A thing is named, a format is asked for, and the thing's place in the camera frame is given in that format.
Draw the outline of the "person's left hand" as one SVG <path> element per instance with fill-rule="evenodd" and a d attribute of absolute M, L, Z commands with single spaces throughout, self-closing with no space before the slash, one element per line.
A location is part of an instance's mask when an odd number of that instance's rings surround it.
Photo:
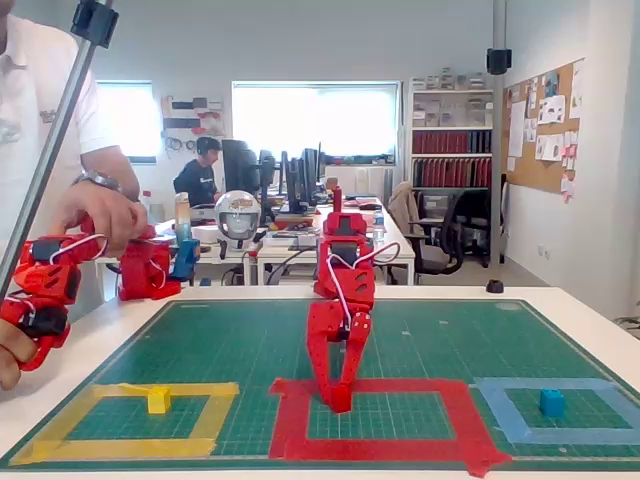
<path fill-rule="evenodd" d="M 95 233 L 106 237 L 106 254 L 112 257 L 120 256 L 128 242 L 140 237 L 148 225 L 146 210 L 140 203 L 83 181 L 62 195 L 48 233 L 63 235 L 78 227 L 85 216 L 92 220 Z"/>

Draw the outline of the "person's right hand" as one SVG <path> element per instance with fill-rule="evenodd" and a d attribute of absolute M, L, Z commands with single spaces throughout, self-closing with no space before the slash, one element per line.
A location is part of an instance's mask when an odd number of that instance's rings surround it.
<path fill-rule="evenodd" d="M 4 321 L 1 322 L 0 344 L 1 389 L 8 391 L 13 389 L 20 380 L 19 365 L 30 361 L 37 347 L 34 341 L 21 330 Z"/>

